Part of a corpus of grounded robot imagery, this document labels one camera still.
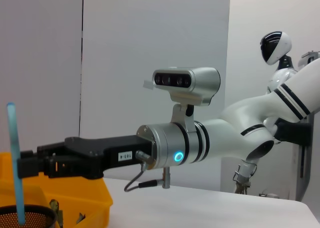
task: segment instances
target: glowing blue ring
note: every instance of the glowing blue ring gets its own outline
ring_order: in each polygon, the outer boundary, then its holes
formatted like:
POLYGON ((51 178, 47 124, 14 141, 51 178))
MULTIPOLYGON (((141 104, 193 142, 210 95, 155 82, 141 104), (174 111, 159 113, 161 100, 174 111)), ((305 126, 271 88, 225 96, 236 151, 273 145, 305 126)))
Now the glowing blue ring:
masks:
POLYGON ((174 160, 175 162, 179 162, 184 158, 184 154, 181 151, 178 151, 174 154, 174 160))

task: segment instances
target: camera lens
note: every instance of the camera lens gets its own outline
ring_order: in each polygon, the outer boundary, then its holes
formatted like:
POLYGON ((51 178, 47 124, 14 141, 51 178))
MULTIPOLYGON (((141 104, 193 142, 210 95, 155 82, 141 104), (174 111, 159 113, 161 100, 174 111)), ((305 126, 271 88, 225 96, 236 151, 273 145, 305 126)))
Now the camera lens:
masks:
POLYGON ((171 83, 171 77, 170 75, 164 75, 162 79, 163 85, 170 85, 171 83))
POLYGON ((181 86, 183 83, 184 83, 184 79, 183 79, 182 77, 178 77, 178 78, 176 79, 176 84, 177 84, 178 86, 181 86))
POLYGON ((185 79, 184 80, 184 86, 187 87, 187 88, 190 86, 190 79, 185 79))
POLYGON ((161 84, 162 79, 161 79, 161 76, 160 76, 159 74, 157 74, 157 75, 154 77, 154 82, 155 82, 155 84, 157 84, 157 85, 161 84))

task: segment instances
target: silver camera housing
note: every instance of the silver camera housing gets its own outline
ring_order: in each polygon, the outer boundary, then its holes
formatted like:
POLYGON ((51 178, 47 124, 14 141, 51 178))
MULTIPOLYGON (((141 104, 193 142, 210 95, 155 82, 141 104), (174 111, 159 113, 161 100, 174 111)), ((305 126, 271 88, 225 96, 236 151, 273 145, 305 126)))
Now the silver camera housing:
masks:
POLYGON ((168 69, 155 70, 152 76, 154 87, 167 90, 170 93, 171 100, 181 104, 190 104, 195 106, 207 106, 210 104, 212 97, 220 88, 220 74, 215 68, 178 68, 172 67, 168 69), (157 75, 189 75, 190 85, 188 87, 178 87, 176 84, 168 85, 157 84, 157 75))

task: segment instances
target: mesh basket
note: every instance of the mesh basket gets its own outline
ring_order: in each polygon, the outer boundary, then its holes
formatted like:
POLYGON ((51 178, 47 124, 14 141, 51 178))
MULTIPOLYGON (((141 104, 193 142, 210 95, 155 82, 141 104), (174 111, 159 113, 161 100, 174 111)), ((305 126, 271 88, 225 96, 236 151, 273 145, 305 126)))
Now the mesh basket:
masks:
POLYGON ((18 224, 15 205, 0 207, 0 228, 55 228, 56 213, 47 207, 25 205, 25 225, 18 224))

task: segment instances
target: blue plastic strip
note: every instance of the blue plastic strip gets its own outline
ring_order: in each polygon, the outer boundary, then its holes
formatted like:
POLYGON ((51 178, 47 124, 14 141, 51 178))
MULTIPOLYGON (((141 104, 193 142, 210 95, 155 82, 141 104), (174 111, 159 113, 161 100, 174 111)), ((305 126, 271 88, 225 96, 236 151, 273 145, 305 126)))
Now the blue plastic strip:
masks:
POLYGON ((11 157, 12 157, 12 167, 13 167, 13 181, 14 181, 16 211, 17 211, 19 225, 24 225, 26 223, 24 190, 23 190, 22 180, 19 179, 18 177, 18 166, 17 166, 17 160, 20 159, 20 146, 19 146, 19 137, 18 137, 18 128, 17 128, 16 106, 14 103, 8 103, 6 107, 7 107, 7 114, 8 114, 8 127, 9 127, 9 135, 10 135, 10 147, 11 147, 11 157))

